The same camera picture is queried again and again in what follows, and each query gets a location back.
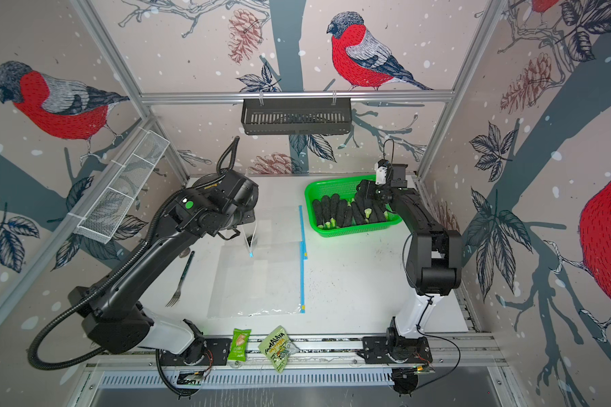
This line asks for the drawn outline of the small clear zip-top bag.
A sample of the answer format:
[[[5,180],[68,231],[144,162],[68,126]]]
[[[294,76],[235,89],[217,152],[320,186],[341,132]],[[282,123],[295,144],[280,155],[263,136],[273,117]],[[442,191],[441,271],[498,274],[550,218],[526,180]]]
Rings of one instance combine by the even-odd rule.
[[[303,213],[300,206],[259,208],[255,221],[245,233],[249,257],[254,258],[261,248],[280,244],[305,243]]]

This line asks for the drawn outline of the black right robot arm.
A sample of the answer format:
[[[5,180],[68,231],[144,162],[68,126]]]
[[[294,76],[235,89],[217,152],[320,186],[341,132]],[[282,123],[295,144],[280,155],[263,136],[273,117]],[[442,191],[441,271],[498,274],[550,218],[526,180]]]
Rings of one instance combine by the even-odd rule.
[[[365,180],[356,190],[365,203],[390,208],[409,230],[402,266],[413,294],[386,330],[385,354],[397,364],[428,365],[432,359],[425,337],[427,322],[436,305],[461,283],[461,235],[443,227],[414,188]]]

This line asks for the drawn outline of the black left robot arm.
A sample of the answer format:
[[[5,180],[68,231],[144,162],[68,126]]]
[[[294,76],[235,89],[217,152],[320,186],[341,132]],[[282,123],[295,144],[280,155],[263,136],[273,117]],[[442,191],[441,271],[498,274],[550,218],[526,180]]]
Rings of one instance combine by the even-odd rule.
[[[145,238],[111,273],[90,287],[69,294],[71,306],[55,317],[32,340],[29,364],[40,371],[79,365],[108,352],[124,354],[134,348],[152,349],[164,385],[178,398],[191,398],[193,389],[178,388],[163,371],[164,362],[179,366],[205,365],[206,378],[213,367],[227,363],[226,340],[205,338],[188,319],[166,319],[147,311],[141,297],[165,269],[186,249],[205,236],[226,240],[240,234],[239,227],[255,221],[258,185],[234,169],[239,139],[225,149],[213,174],[190,188],[173,193],[149,222]],[[39,355],[44,339],[58,325],[80,315],[82,328],[97,349],[68,361],[48,362]]]

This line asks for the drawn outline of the eggplant in basket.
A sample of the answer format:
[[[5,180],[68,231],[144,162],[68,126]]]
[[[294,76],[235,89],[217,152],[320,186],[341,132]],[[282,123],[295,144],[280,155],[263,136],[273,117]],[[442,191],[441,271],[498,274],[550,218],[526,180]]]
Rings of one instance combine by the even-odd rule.
[[[312,200],[311,208],[314,226],[322,231],[385,223],[390,220],[391,214],[387,205],[373,203],[364,206],[356,201],[356,195],[342,199],[338,193]]]

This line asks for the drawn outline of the large clear zip-top bag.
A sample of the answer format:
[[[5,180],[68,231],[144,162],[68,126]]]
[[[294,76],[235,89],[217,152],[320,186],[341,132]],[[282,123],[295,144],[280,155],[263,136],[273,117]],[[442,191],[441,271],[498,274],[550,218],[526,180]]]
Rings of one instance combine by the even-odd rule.
[[[301,244],[222,248],[209,318],[293,315],[301,312]]]

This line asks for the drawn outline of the green printed snack bag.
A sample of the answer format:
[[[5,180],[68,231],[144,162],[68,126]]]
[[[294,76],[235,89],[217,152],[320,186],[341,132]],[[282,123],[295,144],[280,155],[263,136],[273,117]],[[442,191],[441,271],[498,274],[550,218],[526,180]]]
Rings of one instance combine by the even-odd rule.
[[[268,334],[261,341],[258,349],[271,362],[277,373],[282,373],[288,365],[290,356],[300,351],[282,326],[278,326]]]

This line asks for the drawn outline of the green plastic basket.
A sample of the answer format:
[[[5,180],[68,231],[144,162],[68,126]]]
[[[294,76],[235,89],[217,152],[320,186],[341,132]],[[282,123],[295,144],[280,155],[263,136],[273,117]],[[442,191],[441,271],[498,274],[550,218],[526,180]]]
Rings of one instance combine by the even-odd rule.
[[[310,183],[304,192],[311,228],[321,237],[373,232],[397,225],[402,219],[384,205],[365,205],[356,196],[362,181],[376,176],[352,176]]]

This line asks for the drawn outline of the small green snack packet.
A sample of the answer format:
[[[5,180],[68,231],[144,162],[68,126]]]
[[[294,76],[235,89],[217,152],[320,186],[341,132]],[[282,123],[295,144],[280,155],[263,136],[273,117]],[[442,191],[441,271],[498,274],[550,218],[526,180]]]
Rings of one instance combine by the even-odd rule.
[[[231,347],[227,359],[232,362],[246,362],[247,347],[251,329],[234,328]]]

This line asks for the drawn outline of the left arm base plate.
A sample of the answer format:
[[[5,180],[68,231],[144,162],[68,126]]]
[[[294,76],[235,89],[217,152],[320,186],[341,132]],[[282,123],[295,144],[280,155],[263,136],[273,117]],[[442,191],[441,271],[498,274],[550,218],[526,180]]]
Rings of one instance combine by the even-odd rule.
[[[197,337],[181,354],[160,352],[163,366],[225,366],[231,349],[230,337]]]

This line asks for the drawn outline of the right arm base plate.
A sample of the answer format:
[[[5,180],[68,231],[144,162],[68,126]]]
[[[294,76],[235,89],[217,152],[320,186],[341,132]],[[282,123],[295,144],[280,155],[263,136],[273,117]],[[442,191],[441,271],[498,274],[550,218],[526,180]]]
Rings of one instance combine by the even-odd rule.
[[[405,338],[363,337],[362,347],[356,352],[369,365],[422,364],[430,365],[433,357],[426,337]]]

